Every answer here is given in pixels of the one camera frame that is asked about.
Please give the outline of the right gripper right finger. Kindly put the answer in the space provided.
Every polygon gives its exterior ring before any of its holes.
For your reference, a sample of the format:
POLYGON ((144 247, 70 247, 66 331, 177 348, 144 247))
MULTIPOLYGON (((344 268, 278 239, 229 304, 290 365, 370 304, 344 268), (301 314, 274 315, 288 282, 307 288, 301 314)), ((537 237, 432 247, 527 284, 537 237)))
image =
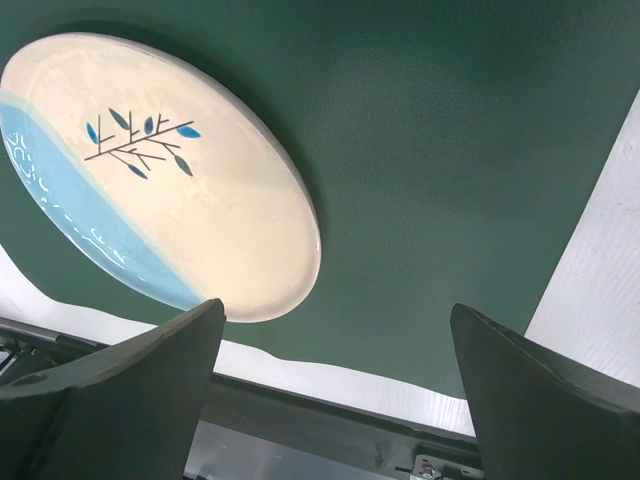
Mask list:
POLYGON ((638 478, 637 387, 463 304, 450 326, 487 478, 638 478))

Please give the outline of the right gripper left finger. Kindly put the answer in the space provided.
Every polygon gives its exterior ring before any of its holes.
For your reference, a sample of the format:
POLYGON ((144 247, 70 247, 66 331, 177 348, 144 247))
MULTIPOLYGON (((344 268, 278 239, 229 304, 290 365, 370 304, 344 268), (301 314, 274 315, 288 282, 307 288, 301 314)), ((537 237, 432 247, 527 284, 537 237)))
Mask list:
POLYGON ((181 478, 225 321, 208 300, 2 387, 2 478, 181 478))

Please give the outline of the cream and blue plate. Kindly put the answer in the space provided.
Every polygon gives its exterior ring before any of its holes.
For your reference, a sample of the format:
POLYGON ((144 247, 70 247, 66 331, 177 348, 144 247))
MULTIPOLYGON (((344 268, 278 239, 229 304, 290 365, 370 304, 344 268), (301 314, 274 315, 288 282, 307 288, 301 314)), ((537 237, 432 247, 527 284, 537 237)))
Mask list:
POLYGON ((48 219, 129 288, 180 310, 218 298, 237 323, 313 289, 321 236, 296 166, 188 63, 114 36, 38 39, 2 71, 1 131, 48 219))

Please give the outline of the dark green placemat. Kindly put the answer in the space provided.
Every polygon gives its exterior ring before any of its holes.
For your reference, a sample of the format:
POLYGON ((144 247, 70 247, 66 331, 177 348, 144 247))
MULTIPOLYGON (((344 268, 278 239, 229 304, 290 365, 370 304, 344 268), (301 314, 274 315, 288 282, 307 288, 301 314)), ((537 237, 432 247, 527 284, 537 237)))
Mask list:
POLYGON ((295 161, 315 288, 228 341, 461 396, 453 305, 524 331, 639 88, 635 1, 5 1, 214 77, 295 161))

